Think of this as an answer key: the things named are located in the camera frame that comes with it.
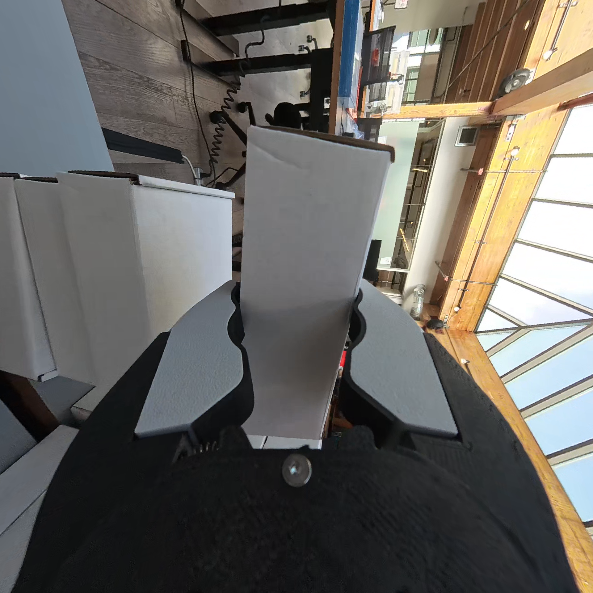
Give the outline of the white cardboard box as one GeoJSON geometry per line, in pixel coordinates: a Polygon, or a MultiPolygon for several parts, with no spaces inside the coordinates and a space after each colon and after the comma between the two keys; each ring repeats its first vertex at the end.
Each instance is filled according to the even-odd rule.
{"type": "Polygon", "coordinates": [[[320,448],[395,150],[251,126],[240,308],[263,448],[320,448]]]}

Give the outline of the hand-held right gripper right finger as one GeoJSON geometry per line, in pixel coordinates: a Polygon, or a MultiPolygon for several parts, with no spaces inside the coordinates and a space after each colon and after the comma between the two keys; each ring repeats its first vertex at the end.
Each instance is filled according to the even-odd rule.
{"type": "Polygon", "coordinates": [[[453,440],[459,429],[424,333],[404,309],[361,280],[348,332],[344,417],[377,448],[410,435],[453,440]]]}

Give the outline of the black metal bar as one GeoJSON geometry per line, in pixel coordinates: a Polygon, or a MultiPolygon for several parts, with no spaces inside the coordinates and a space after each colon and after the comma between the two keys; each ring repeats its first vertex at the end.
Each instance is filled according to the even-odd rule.
{"type": "Polygon", "coordinates": [[[158,159],[183,164],[184,157],[179,149],[132,137],[108,128],[101,128],[107,148],[138,157],[158,159]]]}

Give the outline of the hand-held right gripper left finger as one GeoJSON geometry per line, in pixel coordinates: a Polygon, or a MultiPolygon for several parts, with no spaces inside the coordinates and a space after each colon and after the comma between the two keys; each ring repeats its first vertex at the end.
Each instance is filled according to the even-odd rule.
{"type": "Polygon", "coordinates": [[[240,284],[229,281],[173,326],[135,428],[152,438],[186,433],[212,444],[254,409],[254,388],[241,309],[240,284]]]}

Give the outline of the large window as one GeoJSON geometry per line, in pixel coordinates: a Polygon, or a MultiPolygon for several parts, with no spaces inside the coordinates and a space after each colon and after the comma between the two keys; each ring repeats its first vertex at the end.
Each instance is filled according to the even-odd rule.
{"type": "Polygon", "coordinates": [[[592,534],[592,103],[569,110],[477,338],[592,534]]]}

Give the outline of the grey wall fan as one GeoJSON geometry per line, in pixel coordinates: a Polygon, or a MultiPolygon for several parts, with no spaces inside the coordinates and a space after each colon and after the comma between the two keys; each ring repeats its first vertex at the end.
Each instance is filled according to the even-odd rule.
{"type": "Polygon", "coordinates": [[[530,81],[532,77],[532,70],[521,68],[511,72],[500,83],[496,95],[493,100],[498,100],[511,93],[530,81]]]}

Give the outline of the blue panel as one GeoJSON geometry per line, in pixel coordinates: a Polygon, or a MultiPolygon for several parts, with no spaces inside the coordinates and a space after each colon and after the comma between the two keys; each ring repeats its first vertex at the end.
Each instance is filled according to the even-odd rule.
{"type": "Polygon", "coordinates": [[[355,110],[358,104],[364,18],[361,1],[345,1],[340,47],[337,105],[355,110]]]}

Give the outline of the pile of assembled white boxes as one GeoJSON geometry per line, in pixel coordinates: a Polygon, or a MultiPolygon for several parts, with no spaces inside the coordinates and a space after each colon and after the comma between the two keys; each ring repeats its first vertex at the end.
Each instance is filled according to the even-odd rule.
{"type": "Polygon", "coordinates": [[[231,279],[234,198],[137,174],[1,174],[1,370],[109,388],[231,279]]]}

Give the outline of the wooden ceiling beam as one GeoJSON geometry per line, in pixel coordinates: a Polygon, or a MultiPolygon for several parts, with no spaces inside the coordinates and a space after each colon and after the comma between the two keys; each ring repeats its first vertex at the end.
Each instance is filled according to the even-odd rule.
{"type": "Polygon", "coordinates": [[[592,104],[592,56],[586,52],[494,101],[403,106],[387,120],[477,116],[521,116],[546,108],[567,110],[592,104]]]}

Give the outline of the black office chair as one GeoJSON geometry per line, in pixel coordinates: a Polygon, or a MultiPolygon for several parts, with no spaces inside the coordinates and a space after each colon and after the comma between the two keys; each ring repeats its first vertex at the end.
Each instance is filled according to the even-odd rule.
{"type": "Polygon", "coordinates": [[[273,114],[266,113],[264,118],[272,127],[309,130],[308,117],[303,117],[298,106],[293,103],[278,103],[273,114]]]}

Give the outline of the black desk frame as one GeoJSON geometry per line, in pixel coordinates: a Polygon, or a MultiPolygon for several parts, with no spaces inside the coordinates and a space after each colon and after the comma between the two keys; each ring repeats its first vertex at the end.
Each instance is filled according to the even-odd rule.
{"type": "MultiPolygon", "coordinates": [[[[304,4],[278,2],[275,6],[266,8],[198,19],[197,23],[206,33],[218,40],[222,40],[223,37],[259,32],[262,34],[262,40],[253,42],[252,47],[255,47],[263,45],[265,33],[271,30],[296,27],[325,19],[329,20],[331,27],[334,28],[336,6],[336,1],[314,1],[304,4]]],[[[196,46],[187,39],[181,40],[180,45],[183,61],[218,78],[301,69],[320,70],[331,75],[333,64],[332,48],[309,49],[296,54],[285,53],[252,57],[245,55],[223,61],[199,62],[196,46]]]]}

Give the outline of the black monitor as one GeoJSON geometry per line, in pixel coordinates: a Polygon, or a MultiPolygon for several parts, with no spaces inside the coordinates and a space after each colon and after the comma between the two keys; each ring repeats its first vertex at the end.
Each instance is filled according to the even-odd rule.
{"type": "Polygon", "coordinates": [[[361,87],[389,82],[390,55],[395,31],[396,26],[389,26],[363,34],[361,87]]]}

